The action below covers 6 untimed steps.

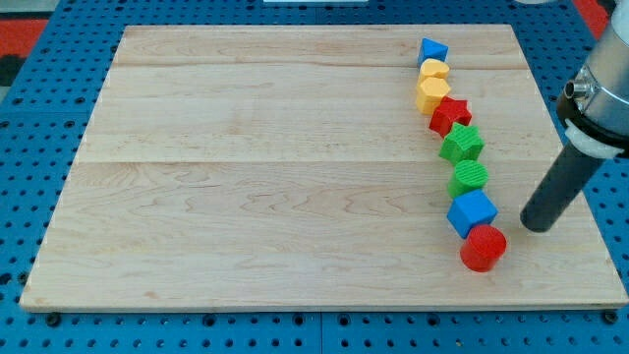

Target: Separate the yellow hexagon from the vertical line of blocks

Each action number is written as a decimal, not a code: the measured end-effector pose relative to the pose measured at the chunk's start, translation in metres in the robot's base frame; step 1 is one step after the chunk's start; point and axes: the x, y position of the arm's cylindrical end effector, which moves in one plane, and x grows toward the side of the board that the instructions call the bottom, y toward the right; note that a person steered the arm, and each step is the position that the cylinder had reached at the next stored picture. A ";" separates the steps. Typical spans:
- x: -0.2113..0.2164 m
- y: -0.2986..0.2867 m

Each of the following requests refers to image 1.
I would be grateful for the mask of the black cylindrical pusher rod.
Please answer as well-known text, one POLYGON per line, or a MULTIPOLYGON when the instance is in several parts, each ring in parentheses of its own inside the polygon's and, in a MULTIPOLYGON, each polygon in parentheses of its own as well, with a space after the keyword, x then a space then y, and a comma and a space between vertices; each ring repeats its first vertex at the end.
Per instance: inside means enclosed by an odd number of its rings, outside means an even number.
POLYGON ((548 231, 603 163, 566 144, 521 210, 522 224, 533 232, 548 231))

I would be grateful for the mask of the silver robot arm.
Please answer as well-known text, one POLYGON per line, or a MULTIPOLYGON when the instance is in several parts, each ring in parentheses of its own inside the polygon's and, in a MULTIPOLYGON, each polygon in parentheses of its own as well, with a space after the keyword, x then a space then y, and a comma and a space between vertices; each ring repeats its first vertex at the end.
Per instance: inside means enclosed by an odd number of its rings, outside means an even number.
POLYGON ((546 232, 603 163, 628 156, 628 2, 557 99, 567 143, 520 213, 529 230, 546 232))

